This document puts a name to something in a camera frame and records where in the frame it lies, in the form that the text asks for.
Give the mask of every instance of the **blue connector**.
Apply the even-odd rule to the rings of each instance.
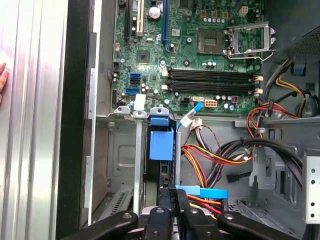
[[[189,121],[189,119],[193,115],[195,115],[196,113],[200,112],[201,109],[203,109],[203,108],[204,108],[204,103],[202,101],[198,101],[198,103],[195,105],[195,107],[181,119],[181,121],[178,123],[177,129],[179,129],[181,127],[181,125],[182,125],[181,122],[183,122],[184,120],[188,120]]]
[[[139,88],[126,88],[125,89],[125,95],[136,95],[140,93]]]
[[[201,188],[199,186],[175,186],[177,189],[185,190],[186,194],[194,195],[199,198],[208,199],[228,199],[229,194],[227,190],[216,188]]]

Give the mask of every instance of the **sata port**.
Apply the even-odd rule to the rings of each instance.
[[[203,96],[193,96],[192,102],[203,102],[205,99]]]

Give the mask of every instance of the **yellow wire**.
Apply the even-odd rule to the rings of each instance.
[[[306,101],[306,98],[305,98],[304,94],[303,94],[303,93],[300,91],[300,89],[297,88],[296,86],[294,86],[294,85],[292,85],[291,83],[288,83],[288,82],[286,82],[286,81],[283,81],[283,80],[282,80],[282,75],[279,76],[279,77],[276,79],[275,82],[276,82],[276,84],[277,84],[278,86],[281,86],[281,87],[284,87],[284,88],[287,88],[287,89],[291,89],[291,90],[297,92],[298,94],[300,94],[300,95],[302,96],[303,102],[301,103],[300,108],[299,108],[299,112],[298,112],[298,116],[301,116],[302,111],[303,111],[304,102]]]
[[[193,208],[202,209],[202,207],[200,207],[200,206],[198,206],[198,205],[195,205],[195,204],[193,204],[193,203],[190,203],[190,206],[193,207]],[[217,220],[217,218],[215,217],[215,215],[213,215],[213,214],[210,214],[210,215],[211,215],[211,217],[212,217],[213,219]]]
[[[220,159],[220,160],[225,161],[225,162],[230,163],[230,164],[243,164],[243,163],[246,162],[245,160],[243,160],[243,161],[229,161],[228,159],[223,158],[223,157],[221,157],[219,155],[216,155],[216,154],[214,154],[214,153],[212,153],[210,151],[207,151],[206,149],[204,149],[204,148],[202,148],[202,147],[200,147],[198,145],[190,144],[189,146],[192,146],[192,147],[195,147],[197,149],[200,149],[201,151],[204,151],[205,153],[209,154],[210,156],[212,156],[214,158],[217,158],[217,159]]]
[[[204,188],[205,185],[204,185],[204,182],[203,182],[202,178],[200,177],[201,174],[200,174],[200,170],[199,170],[199,168],[198,168],[198,166],[197,166],[197,164],[196,164],[196,161],[194,160],[194,158],[192,157],[192,155],[191,155],[187,150],[182,149],[182,151],[189,157],[189,159],[190,159],[190,161],[191,161],[191,163],[192,163],[192,166],[193,166],[194,170],[195,170],[196,173],[197,173],[197,176],[198,176],[198,179],[199,179],[199,181],[200,181],[200,183],[201,183],[201,186]]]

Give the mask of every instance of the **pcie slot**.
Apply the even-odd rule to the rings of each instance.
[[[129,42],[130,39],[130,22],[131,22],[131,4],[132,0],[126,0],[125,17],[124,17],[124,41]]]
[[[197,71],[197,70],[172,70],[168,72],[170,80],[190,80],[192,82],[231,82],[249,83],[252,79],[250,73],[241,72],[218,72],[218,71]]]
[[[144,8],[145,0],[138,0],[138,17],[136,24],[136,35],[142,37],[144,35]]]
[[[169,15],[169,0],[163,0],[163,17],[162,17],[162,43],[165,50],[170,53],[168,46],[168,18]]]
[[[170,89],[178,93],[234,94],[249,95],[250,85],[227,84],[217,82],[185,82],[171,81]]]

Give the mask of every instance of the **orange wire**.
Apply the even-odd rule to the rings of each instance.
[[[202,181],[202,178],[199,175],[199,169],[197,168],[195,162],[193,161],[193,157],[190,155],[190,153],[187,150],[182,149],[182,151],[189,157],[190,162],[191,162],[193,168],[195,169],[195,173],[196,173],[196,175],[197,175],[197,177],[198,177],[198,179],[200,181],[200,184],[204,188],[205,187],[204,182]]]
[[[202,198],[199,198],[199,197],[190,195],[190,194],[187,194],[187,197],[188,197],[188,198],[191,198],[191,199],[194,199],[194,200],[197,200],[197,201],[200,201],[200,202],[203,202],[203,203],[207,203],[207,204],[222,205],[221,202],[205,200],[205,199],[202,199]]]

